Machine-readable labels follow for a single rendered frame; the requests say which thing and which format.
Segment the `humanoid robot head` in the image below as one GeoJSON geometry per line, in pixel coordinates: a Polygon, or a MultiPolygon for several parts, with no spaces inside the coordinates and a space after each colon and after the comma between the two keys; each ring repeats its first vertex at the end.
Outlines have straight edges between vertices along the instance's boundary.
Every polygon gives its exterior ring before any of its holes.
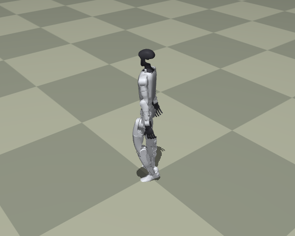
{"type": "Polygon", "coordinates": [[[141,58],[141,66],[144,66],[148,73],[153,73],[154,69],[151,67],[150,63],[145,62],[145,59],[153,59],[155,57],[154,51],[150,49],[143,49],[139,51],[138,55],[141,58]]]}

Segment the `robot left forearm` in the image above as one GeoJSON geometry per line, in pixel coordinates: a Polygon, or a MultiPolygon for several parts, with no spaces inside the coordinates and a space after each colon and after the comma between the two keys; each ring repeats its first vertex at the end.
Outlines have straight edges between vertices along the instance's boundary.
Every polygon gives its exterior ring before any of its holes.
{"type": "Polygon", "coordinates": [[[149,107],[145,101],[140,102],[140,106],[142,108],[143,112],[143,120],[145,122],[145,126],[150,126],[149,121],[150,121],[150,114],[149,114],[149,107]]]}

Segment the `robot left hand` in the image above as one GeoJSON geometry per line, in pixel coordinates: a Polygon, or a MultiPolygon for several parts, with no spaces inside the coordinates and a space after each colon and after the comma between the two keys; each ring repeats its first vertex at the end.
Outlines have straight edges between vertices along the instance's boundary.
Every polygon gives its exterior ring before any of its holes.
{"type": "Polygon", "coordinates": [[[147,138],[148,139],[154,139],[154,138],[156,138],[156,136],[154,135],[154,132],[153,132],[153,130],[152,130],[152,125],[151,125],[151,121],[149,121],[149,124],[150,124],[150,126],[145,126],[145,132],[144,132],[144,135],[147,135],[147,138]]]}

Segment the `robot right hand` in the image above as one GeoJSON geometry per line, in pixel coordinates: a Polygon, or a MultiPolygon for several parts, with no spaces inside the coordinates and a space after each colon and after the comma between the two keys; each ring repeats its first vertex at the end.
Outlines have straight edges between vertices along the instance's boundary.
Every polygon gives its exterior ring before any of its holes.
{"type": "MultiPolygon", "coordinates": [[[[162,111],[161,111],[161,109],[160,109],[158,103],[154,104],[154,103],[152,102],[152,105],[153,105],[154,108],[156,109],[156,113],[157,113],[157,115],[159,116],[160,112],[162,113],[162,111]],[[159,110],[160,110],[160,112],[159,112],[159,110]],[[159,114],[158,114],[157,111],[159,112],[159,114]]],[[[157,115],[155,114],[156,117],[157,117],[157,115]]],[[[160,115],[161,115],[161,114],[160,114],[160,115]]]]}

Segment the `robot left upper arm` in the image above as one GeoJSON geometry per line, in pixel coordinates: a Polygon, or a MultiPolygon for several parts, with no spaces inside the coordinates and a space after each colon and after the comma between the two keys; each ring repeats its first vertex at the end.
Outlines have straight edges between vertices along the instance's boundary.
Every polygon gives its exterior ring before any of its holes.
{"type": "Polygon", "coordinates": [[[148,105],[148,77],[147,75],[143,75],[138,79],[138,85],[140,87],[140,93],[142,96],[141,101],[145,101],[148,105]]]}

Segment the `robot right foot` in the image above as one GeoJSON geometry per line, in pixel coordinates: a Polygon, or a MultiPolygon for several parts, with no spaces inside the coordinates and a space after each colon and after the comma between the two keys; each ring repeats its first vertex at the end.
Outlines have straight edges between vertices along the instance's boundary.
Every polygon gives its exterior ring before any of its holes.
{"type": "MultiPolygon", "coordinates": [[[[142,167],[144,167],[143,165],[142,165],[142,167]]],[[[145,168],[145,167],[144,167],[145,168]]],[[[145,168],[146,169],[146,168],[145,168]]],[[[158,168],[156,167],[156,166],[153,166],[153,171],[158,171],[159,172],[159,170],[158,170],[158,168]]]]}

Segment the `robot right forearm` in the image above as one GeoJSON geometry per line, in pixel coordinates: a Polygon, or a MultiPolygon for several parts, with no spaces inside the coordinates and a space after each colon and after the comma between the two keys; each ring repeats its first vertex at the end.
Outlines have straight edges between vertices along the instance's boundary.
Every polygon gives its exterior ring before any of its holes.
{"type": "Polygon", "coordinates": [[[156,94],[155,94],[155,98],[154,98],[154,100],[153,100],[153,103],[154,104],[156,104],[158,101],[157,101],[157,96],[156,96],[156,94]]]}

